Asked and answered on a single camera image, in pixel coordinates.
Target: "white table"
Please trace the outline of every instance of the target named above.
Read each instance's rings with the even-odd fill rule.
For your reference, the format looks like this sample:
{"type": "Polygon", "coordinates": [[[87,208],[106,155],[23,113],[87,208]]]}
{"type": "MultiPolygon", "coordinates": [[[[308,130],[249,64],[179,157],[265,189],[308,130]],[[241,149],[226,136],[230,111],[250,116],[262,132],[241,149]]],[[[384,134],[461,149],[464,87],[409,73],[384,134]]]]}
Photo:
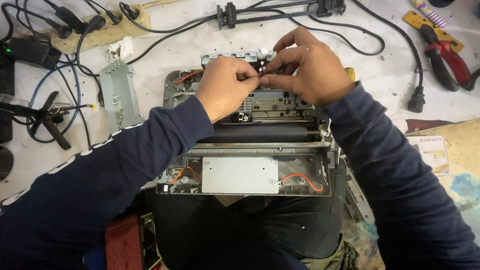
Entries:
{"type": "MultiPolygon", "coordinates": [[[[94,13],[82,1],[58,0],[56,2],[59,5],[62,4],[71,8],[79,17],[94,13]]],[[[105,5],[108,9],[114,10],[118,8],[117,4],[113,4],[108,0],[98,0],[98,2],[105,5]]],[[[148,0],[130,0],[127,2],[145,3],[148,0]]],[[[214,14],[216,13],[216,5],[220,4],[223,7],[226,2],[226,0],[218,0],[216,2],[184,0],[153,7],[148,9],[148,12],[152,18],[153,28],[171,29],[189,20],[214,14]]],[[[237,8],[244,8],[255,2],[257,1],[238,0],[234,1],[234,4],[237,5],[237,8]]],[[[377,14],[406,30],[422,55],[425,68],[430,69],[428,59],[423,56],[425,43],[421,40],[418,31],[402,20],[406,12],[413,10],[409,0],[363,0],[362,2],[377,14]]],[[[480,23],[474,16],[476,4],[477,1],[475,0],[458,0],[449,8],[435,9],[447,21],[447,30],[465,43],[466,47],[462,51],[461,56],[471,71],[480,67],[479,61],[475,58],[476,53],[480,52],[480,23]]],[[[42,1],[31,1],[29,9],[53,18],[51,9],[44,5],[42,1]]],[[[300,8],[284,10],[301,11],[300,8]]],[[[306,17],[298,18],[298,20],[312,27],[339,32],[363,51],[376,52],[380,47],[377,40],[363,34],[361,31],[321,25],[306,17]]],[[[314,33],[316,37],[327,43],[341,58],[345,67],[353,67],[355,69],[357,79],[363,82],[366,90],[376,100],[388,108],[387,115],[394,120],[401,130],[405,130],[405,119],[459,122],[480,117],[480,88],[478,86],[473,92],[461,89],[456,93],[451,93],[442,89],[431,72],[425,73],[424,93],[426,94],[427,104],[424,106],[423,113],[415,114],[407,111],[406,102],[410,99],[417,85],[416,80],[418,76],[413,73],[415,61],[404,38],[392,28],[369,16],[348,0],[347,11],[343,16],[334,16],[325,20],[360,25],[384,38],[386,49],[381,55],[363,56],[353,51],[334,35],[320,32],[314,33]]],[[[2,25],[3,36],[7,30],[3,19],[2,25]]],[[[47,27],[47,25],[41,23],[35,26],[39,29],[47,27]]],[[[211,21],[160,43],[146,57],[133,64],[135,69],[135,87],[142,116],[147,118],[151,108],[162,106],[165,76],[174,70],[199,68],[200,54],[241,50],[252,51],[259,48],[271,49],[284,34],[296,27],[288,19],[281,19],[238,25],[235,29],[219,31],[217,22],[211,21]]],[[[133,40],[134,55],[127,58],[126,61],[132,60],[143,53],[147,47],[162,36],[164,35],[148,34],[135,38],[133,40]]],[[[106,47],[103,46],[82,52],[80,56],[82,64],[96,73],[99,72],[109,64],[104,57],[106,47]]],[[[15,68],[16,96],[30,100],[36,85],[47,71],[23,63],[17,63],[15,68]]],[[[64,69],[64,72],[73,87],[75,85],[73,74],[68,72],[68,68],[64,69]]],[[[83,75],[79,76],[83,94],[82,104],[97,104],[97,86],[93,79],[83,75]]],[[[47,96],[52,91],[60,91],[60,95],[57,98],[58,101],[73,103],[62,78],[58,73],[55,73],[42,86],[37,95],[34,108],[39,108],[43,105],[43,102],[45,102],[47,96]]],[[[95,110],[84,109],[83,112],[88,123],[92,143],[106,140],[108,138],[108,129],[105,111],[98,106],[95,110]]],[[[69,117],[66,117],[65,123],[60,125],[60,129],[68,123],[69,117]]],[[[39,129],[37,137],[43,139],[51,138],[44,127],[39,129]]],[[[65,137],[72,146],[67,151],[62,150],[55,142],[40,144],[33,141],[28,136],[24,126],[14,124],[13,141],[5,146],[13,152],[15,162],[13,171],[8,178],[0,182],[0,199],[27,188],[36,177],[61,164],[75,153],[87,148],[85,131],[80,117],[77,117],[74,125],[65,134],[65,137]]]]}

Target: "black pants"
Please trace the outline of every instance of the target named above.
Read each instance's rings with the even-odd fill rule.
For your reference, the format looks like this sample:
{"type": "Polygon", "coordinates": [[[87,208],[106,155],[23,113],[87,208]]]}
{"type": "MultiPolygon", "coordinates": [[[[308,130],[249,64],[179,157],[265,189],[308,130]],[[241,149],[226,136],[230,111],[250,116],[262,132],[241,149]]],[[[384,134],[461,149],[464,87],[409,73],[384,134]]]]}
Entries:
{"type": "Polygon", "coordinates": [[[223,245],[271,241],[293,256],[326,258],[338,247],[345,203],[345,164],[330,170],[332,196],[249,196],[224,207],[210,195],[156,195],[156,237],[171,270],[223,245]]]}

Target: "power strip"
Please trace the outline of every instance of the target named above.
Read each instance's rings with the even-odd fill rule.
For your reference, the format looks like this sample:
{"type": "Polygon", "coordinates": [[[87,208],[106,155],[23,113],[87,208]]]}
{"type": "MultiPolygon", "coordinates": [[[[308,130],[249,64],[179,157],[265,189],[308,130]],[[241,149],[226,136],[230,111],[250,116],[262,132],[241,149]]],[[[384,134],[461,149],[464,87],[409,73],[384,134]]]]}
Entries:
{"type": "MultiPolygon", "coordinates": [[[[140,15],[135,20],[138,24],[146,28],[152,28],[150,15],[148,14],[146,9],[153,6],[168,4],[177,1],[181,0],[158,0],[143,5],[130,5],[130,7],[132,9],[138,9],[140,11],[140,15]]],[[[120,10],[112,11],[112,13],[115,15],[122,14],[120,10]]],[[[123,19],[118,25],[113,25],[112,21],[106,14],[102,14],[102,16],[107,20],[107,23],[102,29],[94,31],[85,37],[82,43],[82,51],[117,42],[127,36],[137,37],[148,33],[130,22],[127,18],[125,18],[123,14],[123,19]]],[[[92,17],[93,16],[82,18],[82,21],[88,22],[92,17]]],[[[50,35],[52,46],[63,53],[72,54],[77,51],[78,40],[80,39],[81,35],[76,34],[75,32],[73,32],[70,37],[65,39],[59,38],[57,35],[57,31],[55,31],[54,29],[40,31],[40,33],[50,35]]]]}

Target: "crumpled white paper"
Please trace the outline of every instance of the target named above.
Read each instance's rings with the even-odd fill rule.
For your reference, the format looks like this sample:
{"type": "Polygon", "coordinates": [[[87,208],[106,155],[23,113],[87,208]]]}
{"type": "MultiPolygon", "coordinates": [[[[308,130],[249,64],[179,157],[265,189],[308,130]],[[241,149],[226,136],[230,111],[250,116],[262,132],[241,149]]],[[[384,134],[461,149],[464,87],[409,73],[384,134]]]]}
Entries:
{"type": "Polygon", "coordinates": [[[121,41],[110,45],[107,49],[107,61],[113,63],[133,54],[132,37],[124,37],[121,41]]]}

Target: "navy long sleeve shirt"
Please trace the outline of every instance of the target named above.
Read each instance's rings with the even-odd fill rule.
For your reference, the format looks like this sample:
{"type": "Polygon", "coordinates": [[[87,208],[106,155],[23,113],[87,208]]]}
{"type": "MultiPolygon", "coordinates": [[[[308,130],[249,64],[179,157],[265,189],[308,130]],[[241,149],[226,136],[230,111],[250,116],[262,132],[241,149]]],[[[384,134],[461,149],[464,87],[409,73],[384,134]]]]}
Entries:
{"type": "MultiPolygon", "coordinates": [[[[373,209],[387,268],[480,269],[475,235],[385,108],[359,85],[324,110],[373,209]]],[[[39,176],[2,203],[0,268],[83,269],[82,255],[140,188],[212,133],[190,97],[39,176]]]]}

